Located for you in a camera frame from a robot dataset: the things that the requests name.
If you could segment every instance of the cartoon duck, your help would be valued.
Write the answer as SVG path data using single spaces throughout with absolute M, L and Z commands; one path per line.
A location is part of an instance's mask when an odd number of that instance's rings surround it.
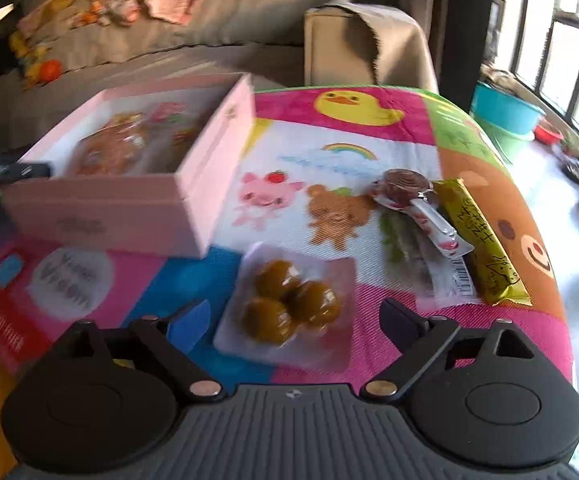
M 364 126 L 389 126 L 404 116 L 402 110 L 382 108 L 378 99 L 352 90 L 328 90 L 314 101 L 314 108 L 323 115 Z

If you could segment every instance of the plastic wrapper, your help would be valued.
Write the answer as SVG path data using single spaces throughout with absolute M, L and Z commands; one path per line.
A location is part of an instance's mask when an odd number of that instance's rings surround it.
M 147 146 L 141 114 L 117 114 L 77 145 L 68 176 L 120 175 L 133 170 Z
M 67 175 L 172 173 L 201 131 L 199 118 L 182 103 L 117 113 L 77 144 Z
M 487 303 L 503 300 L 531 305 L 521 277 L 511 263 L 492 227 L 474 202 L 461 178 L 434 182 L 434 191 L 458 234 L 474 246 L 468 263 L 476 286 Z
M 327 282 L 340 300 L 337 318 L 322 330 L 300 324 L 283 344 L 265 344 L 244 328 L 247 304 L 259 294 L 255 277 L 272 260 L 292 262 L 301 281 Z M 242 257 L 236 288 L 221 317 L 214 346 L 221 352 L 252 361 L 288 365 L 322 372 L 340 372 L 349 365 L 356 316 L 356 266 L 353 258 L 322 260 L 268 244 L 254 244 Z
M 410 216 L 443 256 L 458 258 L 474 249 L 428 202 L 433 195 L 431 182 L 420 173 L 404 169 L 385 171 L 369 194 L 383 207 Z
M 386 210 L 380 229 L 387 269 L 416 295 L 418 310 L 481 302 L 464 259 L 443 256 L 409 216 Z
M 148 114 L 151 142 L 146 150 L 146 173 L 172 173 L 180 166 L 202 131 L 201 120 L 183 103 L 159 103 Z

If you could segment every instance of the pink box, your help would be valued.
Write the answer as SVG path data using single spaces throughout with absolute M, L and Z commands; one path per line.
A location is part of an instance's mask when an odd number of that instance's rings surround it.
M 175 173 L 63 177 L 74 146 L 119 112 L 185 103 L 210 116 Z M 6 187 L 21 232 L 93 249 L 202 258 L 254 118 L 248 74 L 188 76 L 104 90 L 54 127 L 21 161 L 51 179 Z

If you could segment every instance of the bright window light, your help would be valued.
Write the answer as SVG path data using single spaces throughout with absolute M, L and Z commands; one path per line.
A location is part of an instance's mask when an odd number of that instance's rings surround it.
M 5 5 L 4 7 L 0 8 L 0 20 L 2 20 L 7 14 L 12 12 L 13 4 Z

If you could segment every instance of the bowl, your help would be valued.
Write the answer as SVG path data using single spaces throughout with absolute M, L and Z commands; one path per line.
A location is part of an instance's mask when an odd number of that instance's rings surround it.
M 563 140 L 563 134 L 561 132 L 557 132 L 551 124 L 544 123 L 543 121 L 538 123 L 534 128 L 534 135 L 537 140 L 548 146 Z

